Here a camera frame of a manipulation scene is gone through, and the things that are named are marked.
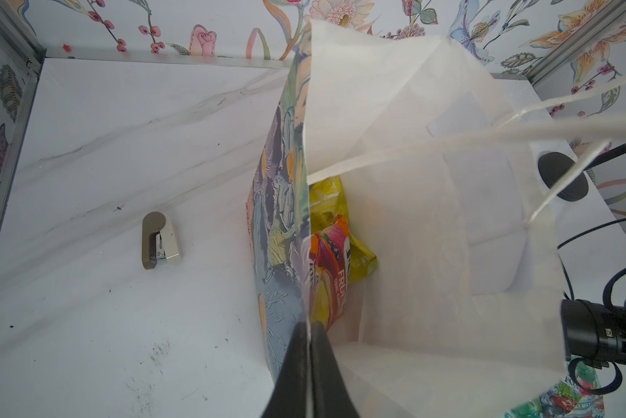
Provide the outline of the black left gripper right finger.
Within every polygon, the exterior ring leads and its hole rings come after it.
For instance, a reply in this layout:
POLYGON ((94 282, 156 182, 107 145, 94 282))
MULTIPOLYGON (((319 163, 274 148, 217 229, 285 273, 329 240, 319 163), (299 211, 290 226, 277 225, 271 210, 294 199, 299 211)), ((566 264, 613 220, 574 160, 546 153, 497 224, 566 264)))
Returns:
POLYGON ((310 335, 313 416, 359 418, 324 325, 321 322, 312 323, 310 335))

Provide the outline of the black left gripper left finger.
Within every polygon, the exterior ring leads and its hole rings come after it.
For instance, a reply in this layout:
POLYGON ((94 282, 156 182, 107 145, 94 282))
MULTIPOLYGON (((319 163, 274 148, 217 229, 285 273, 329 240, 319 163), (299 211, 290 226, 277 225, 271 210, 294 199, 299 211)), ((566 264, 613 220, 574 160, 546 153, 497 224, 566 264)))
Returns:
POLYGON ((262 418, 306 417, 308 386, 308 326, 306 322, 298 322, 294 327, 281 372, 262 418))

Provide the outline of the orange snack packet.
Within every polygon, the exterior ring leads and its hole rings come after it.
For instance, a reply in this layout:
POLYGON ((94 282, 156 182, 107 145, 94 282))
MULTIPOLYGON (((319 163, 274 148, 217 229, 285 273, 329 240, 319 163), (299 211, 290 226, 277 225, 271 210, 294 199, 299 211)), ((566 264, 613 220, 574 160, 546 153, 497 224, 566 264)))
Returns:
POLYGON ((313 296, 309 318, 326 330, 342 316, 349 287, 349 240, 340 226, 331 226, 311 237, 309 259, 313 267, 313 296))

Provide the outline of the yellow snack packet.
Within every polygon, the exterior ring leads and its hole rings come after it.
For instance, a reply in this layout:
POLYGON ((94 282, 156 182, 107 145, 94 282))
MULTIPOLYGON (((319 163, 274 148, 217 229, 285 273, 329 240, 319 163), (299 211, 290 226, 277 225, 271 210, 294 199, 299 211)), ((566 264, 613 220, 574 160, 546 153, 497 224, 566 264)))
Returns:
POLYGON ((317 182, 309 188, 311 232, 320 233, 340 226, 349 240, 349 282, 365 279, 377 269, 377 256, 349 230, 349 207, 339 176, 317 182))

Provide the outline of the floral white paper bag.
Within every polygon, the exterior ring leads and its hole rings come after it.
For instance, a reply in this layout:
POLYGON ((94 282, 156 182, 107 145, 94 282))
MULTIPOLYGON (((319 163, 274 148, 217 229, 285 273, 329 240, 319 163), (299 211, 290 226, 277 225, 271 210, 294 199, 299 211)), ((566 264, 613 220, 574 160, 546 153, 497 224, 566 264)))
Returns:
POLYGON ((274 382, 298 322, 311 378, 309 188, 339 176, 377 256, 326 330, 361 417, 499 417, 568 376, 554 195, 535 146, 626 137, 626 112, 535 121, 444 36, 309 23, 246 203, 274 382))

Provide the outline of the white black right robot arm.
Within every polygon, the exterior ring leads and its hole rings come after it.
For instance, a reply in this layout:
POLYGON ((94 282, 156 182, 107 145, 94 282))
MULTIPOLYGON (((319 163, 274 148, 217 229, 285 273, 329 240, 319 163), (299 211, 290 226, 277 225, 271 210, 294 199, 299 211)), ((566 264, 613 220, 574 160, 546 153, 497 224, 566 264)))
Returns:
POLYGON ((626 268, 616 273, 605 285, 602 303, 574 297, 572 282, 565 275, 568 291, 561 303, 561 321, 565 337, 568 376, 573 383, 591 395, 608 395, 623 382, 619 365, 626 366, 626 299, 619 307, 612 303, 614 285, 626 276, 626 268), (602 388, 586 388, 578 378, 578 365, 594 369, 613 367, 612 382, 602 388))

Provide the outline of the green Fox's candy bag middle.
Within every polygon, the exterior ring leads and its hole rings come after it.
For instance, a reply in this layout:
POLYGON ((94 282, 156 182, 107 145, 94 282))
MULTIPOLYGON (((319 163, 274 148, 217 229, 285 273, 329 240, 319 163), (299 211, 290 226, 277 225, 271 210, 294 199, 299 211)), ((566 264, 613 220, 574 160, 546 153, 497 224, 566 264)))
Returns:
POLYGON ((597 373, 581 363, 576 376, 581 387, 566 377, 539 397, 504 413, 505 418, 605 417, 602 395, 593 395, 591 389, 600 387, 597 373))

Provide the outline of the beige stapler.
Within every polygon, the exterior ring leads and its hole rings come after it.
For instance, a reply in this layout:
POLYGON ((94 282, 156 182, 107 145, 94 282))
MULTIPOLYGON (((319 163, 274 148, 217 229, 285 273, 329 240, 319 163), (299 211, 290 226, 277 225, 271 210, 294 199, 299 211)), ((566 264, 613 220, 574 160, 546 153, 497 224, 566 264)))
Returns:
POLYGON ((170 217, 162 212, 147 214, 141 224, 141 262, 145 270, 153 270, 159 263, 179 263, 182 258, 179 236, 170 217))

